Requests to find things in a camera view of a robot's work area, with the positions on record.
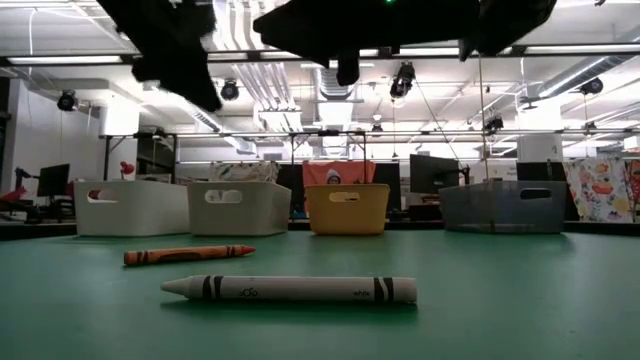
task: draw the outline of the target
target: orange crayon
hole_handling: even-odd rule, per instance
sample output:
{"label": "orange crayon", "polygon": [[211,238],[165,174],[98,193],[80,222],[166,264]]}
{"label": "orange crayon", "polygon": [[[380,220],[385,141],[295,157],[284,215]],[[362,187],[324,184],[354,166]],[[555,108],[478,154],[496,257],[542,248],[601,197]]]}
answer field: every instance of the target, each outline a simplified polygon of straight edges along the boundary
{"label": "orange crayon", "polygon": [[164,262],[194,261],[242,256],[256,251],[245,245],[201,246],[124,253],[125,265],[157,264]]}

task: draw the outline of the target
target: white storage bin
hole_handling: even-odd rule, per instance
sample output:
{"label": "white storage bin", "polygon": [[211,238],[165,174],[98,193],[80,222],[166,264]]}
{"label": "white storage bin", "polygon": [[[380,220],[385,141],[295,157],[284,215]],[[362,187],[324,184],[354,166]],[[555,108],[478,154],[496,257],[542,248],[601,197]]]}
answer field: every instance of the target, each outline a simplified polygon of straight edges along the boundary
{"label": "white storage bin", "polygon": [[[99,191],[99,200],[89,197]],[[74,183],[78,234],[154,236],[189,232],[187,187],[155,181]]]}
{"label": "white storage bin", "polygon": [[288,230],[291,190],[271,182],[187,185],[191,233],[267,236]]}

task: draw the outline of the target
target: crayon tip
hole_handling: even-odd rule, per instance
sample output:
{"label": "crayon tip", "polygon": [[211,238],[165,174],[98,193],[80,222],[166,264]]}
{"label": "crayon tip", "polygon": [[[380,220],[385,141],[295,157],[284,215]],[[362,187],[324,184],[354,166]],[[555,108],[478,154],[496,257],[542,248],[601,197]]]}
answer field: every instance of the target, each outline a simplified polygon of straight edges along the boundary
{"label": "crayon tip", "polygon": [[160,286],[160,288],[163,291],[178,294],[178,295],[187,294],[188,287],[189,287],[189,281],[187,279],[167,281]]}
{"label": "crayon tip", "polygon": [[256,248],[254,248],[252,246],[242,245],[242,255],[246,255],[246,254],[252,253],[254,251],[256,251]]}

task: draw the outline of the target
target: white crayon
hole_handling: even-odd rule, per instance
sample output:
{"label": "white crayon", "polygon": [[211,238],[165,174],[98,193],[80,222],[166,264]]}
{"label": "white crayon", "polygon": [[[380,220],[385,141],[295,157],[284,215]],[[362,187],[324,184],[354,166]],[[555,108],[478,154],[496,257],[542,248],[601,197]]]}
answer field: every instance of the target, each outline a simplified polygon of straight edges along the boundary
{"label": "white crayon", "polygon": [[167,281],[162,290],[189,299],[414,303],[416,280],[390,277],[198,275]]}

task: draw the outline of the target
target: yellow storage bin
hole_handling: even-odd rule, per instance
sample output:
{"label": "yellow storage bin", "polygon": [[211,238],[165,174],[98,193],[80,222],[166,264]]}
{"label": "yellow storage bin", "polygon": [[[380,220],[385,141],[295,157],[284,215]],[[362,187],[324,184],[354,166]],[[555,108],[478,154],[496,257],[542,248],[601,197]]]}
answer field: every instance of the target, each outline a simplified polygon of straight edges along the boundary
{"label": "yellow storage bin", "polygon": [[310,185],[305,191],[314,233],[378,235],[384,232],[388,185]]}

